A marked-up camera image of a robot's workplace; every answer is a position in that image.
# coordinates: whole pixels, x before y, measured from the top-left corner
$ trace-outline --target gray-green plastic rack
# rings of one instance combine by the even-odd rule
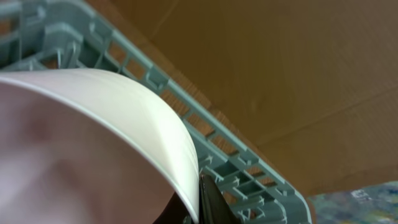
[[[10,31],[0,35],[0,72],[45,70],[43,62],[55,59],[58,68],[109,70],[139,81],[158,95],[171,91],[189,108],[181,119],[195,143],[199,169],[214,177],[222,192],[237,199],[230,204],[237,217],[249,224],[312,222],[308,205],[299,192],[87,3],[78,0],[1,2],[1,21],[10,22]],[[126,53],[120,63],[109,53],[111,42]],[[127,70],[130,60],[144,68],[143,78],[138,79]],[[191,114],[206,121],[214,130],[212,134],[204,136],[194,128],[187,121]],[[217,136],[227,140],[236,153],[226,154],[213,144],[212,139]],[[250,174],[247,170],[254,166],[261,171]],[[274,180],[274,184],[261,184],[264,178]]]

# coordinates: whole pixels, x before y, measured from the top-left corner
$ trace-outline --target cardboard box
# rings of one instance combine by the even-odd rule
[[[113,3],[304,195],[398,179],[397,1]]]

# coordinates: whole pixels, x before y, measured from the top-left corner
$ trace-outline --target blue patterned fabric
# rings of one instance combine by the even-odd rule
[[[317,223],[398,223],[398,182],[311,197]]]

